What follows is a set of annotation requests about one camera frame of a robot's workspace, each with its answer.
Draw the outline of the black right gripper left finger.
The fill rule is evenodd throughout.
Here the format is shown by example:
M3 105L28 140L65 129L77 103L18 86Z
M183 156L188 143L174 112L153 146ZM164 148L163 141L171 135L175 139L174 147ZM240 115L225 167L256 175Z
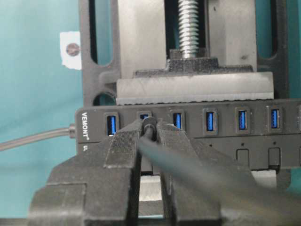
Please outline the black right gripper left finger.
M30 205L30 226L135 226L142 135L137 119L55 166Z

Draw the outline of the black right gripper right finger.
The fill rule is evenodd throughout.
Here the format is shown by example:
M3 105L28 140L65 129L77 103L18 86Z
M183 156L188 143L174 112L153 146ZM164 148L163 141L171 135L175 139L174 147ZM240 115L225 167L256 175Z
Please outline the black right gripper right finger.
M160 119L161 169L211 201L277 226L301 224L300 197L256 183L248 167Z

